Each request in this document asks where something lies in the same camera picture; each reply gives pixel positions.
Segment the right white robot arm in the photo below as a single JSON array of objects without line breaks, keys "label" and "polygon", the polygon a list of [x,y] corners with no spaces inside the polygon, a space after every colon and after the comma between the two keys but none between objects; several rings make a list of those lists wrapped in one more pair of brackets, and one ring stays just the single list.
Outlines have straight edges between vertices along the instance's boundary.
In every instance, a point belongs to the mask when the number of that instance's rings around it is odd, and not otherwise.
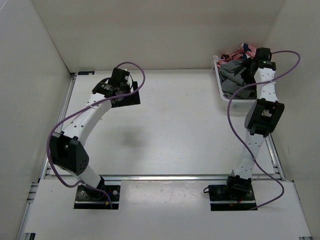
[{"label": "right white robot arm", "polygon": [[244,121],[245,140],[239,161],[228,176],[224,193],[230,200],[246,196],[252,186],[253,168],[267,136],[271,134],[284,112],[275,93],[276,63],[270,59],[248,59],[236,70],[245,80],[244,89],[256,89],[256,100]]}]

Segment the grey shorts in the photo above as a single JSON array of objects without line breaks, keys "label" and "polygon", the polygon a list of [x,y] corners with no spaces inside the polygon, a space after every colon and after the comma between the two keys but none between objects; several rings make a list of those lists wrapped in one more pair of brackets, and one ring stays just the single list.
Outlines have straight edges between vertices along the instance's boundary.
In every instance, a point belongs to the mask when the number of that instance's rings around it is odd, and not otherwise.
[{"label": "grey shorts", "polygon": [[[230,99],[232,95],[244,87],[246,84],[241,84],[240,75],[234,75],[235,69],[242,64],[241,60],[233,60],[226,64],[223,64],[219,70],[219,79],[221,84],[221,89],[225,98]],[[234,97],[235,100],[254,100],[257,98],[257,88],[248,87],[240,92]]]}]

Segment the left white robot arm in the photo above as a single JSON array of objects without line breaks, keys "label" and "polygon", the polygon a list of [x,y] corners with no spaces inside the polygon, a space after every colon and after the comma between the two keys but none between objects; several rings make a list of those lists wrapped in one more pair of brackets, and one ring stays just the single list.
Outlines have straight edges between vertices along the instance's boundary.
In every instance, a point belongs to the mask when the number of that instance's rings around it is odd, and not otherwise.
[{"label": "left white robot arm", "polygon": [[101,118],[111,109],[140,104],[137,81],[131,75],[112,76],[99,81],[92,89],[85,107],[65,117],[50,131],[46,152],[55,176],[67,188],[83,185],[93,200],[105,194],[105,181],[90,166],[85,144]]}]

